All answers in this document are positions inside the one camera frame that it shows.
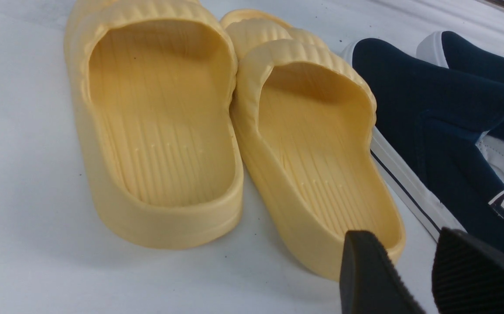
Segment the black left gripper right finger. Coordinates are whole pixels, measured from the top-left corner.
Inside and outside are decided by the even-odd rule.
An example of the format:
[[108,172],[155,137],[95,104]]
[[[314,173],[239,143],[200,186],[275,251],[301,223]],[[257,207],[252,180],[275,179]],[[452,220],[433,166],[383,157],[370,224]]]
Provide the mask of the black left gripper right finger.
[[504,314],[504,253],[464,231],[442,228],[432,294],[441,314]]

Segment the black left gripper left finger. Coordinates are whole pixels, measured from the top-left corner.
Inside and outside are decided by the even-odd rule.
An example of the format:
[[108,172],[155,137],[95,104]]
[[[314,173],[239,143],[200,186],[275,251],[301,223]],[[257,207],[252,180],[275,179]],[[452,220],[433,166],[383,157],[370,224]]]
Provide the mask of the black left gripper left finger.
[[346,232],[339,291],[343,314],[425,313],[370,231]]

